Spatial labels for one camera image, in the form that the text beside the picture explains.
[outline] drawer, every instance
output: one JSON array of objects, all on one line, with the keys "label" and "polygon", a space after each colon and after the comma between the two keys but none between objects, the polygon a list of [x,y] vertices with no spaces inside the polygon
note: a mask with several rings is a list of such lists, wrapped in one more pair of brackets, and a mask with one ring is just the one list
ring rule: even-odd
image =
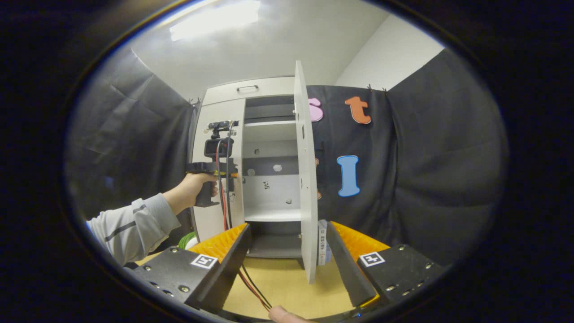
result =
[{"label": "drawer", "polygon": [[293,95],[295,77],[254,79],[210,87],[205,92],[202,106],[212,103],[274,95]]}]

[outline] ceiling light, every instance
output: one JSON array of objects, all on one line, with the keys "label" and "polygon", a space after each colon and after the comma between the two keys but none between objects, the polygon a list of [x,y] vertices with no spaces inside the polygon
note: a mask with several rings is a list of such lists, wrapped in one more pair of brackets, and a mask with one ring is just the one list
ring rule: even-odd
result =
[{"label": "ceiling light", "polygon": [[248,0],[195,14],[169,28],[172,41],[256,22],[260,4],[259,1]]}]

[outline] white wall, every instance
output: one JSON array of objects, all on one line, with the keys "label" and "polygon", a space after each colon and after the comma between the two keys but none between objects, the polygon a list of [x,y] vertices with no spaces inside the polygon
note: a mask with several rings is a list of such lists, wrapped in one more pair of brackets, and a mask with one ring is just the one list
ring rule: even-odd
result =
[{"label": "white wall", "polygon": [[408,22],[390,15],[335,83],[387,90],[435,57],[444,47]]}]

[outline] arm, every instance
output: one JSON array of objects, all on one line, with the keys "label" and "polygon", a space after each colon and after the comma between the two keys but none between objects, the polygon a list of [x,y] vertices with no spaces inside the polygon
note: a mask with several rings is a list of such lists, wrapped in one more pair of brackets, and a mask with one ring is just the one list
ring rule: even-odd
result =
[{"label": "arm", "polygon": [[195,205],[203,183],[216,179],[207,174],[187,174],[179,185],[165,193],[100,212],[87,221],[88,228],[120,265],[141,260],[181,225],[176,214]]}]

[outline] open cabinet door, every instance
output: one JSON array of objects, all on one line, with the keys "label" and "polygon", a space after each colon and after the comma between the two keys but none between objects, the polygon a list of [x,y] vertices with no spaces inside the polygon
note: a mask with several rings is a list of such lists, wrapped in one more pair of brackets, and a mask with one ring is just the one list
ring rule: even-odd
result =
[{"label": "open cabinet door", "polygon": [[309,284],[315,280],[317,267],[317,176],[315,145],[311,127],[311,111],[307,86],[300,61],[295,63],[295,120],[297,126],[297,155],[301,198],[301,256]]}]

